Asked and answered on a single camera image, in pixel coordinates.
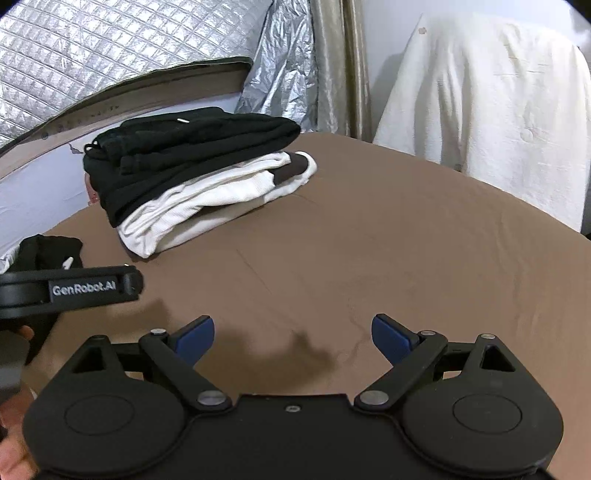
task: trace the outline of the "quilted foil panel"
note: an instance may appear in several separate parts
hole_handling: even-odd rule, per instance
[[[153,70],[254,58],[272,0],[22,0],[0,20],[0,147]]]

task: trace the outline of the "bed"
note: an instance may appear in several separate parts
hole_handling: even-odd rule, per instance
[[[217,337],[199,371],[233,396],[346,392],[389,364],[374,314],[452,341],[498,335],[557,403],[564,439],[551,464],[588,476],[591,247],[494,187],[410,155],[303,134],[319,170],[296,193],[149,261],[140,301],[63,314],[27,371],[39,390],[90,335],[136,341],[201,314]],[[76,236],[85,266],[132,261],[99,205],[49,233]]]

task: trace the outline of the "white blanket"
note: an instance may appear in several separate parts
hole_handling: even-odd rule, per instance
[[[423,16],[374,143],[455,168],[579,230],[589,68],[570,40],[484,15]]]

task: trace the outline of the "silver insulation sheet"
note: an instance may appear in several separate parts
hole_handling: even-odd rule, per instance
[[[317,80],[309,0],[275,0],[236,112],[285,116],[316,130]]]
[[[0,20],[0,147],[122,80],[194,61],[254,58],[271,4],[22,0]]]

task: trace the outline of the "folded clothes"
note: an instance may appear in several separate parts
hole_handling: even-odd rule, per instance
[[[129,250],[148,258],[293,193],[316,170],[304,152],[264,155],[167,190],[129,215],[117,231]]]
[[[167,190],[282,150],[297,123],[217,107],[127,120],[85,146],[84,168],[112,226]]]

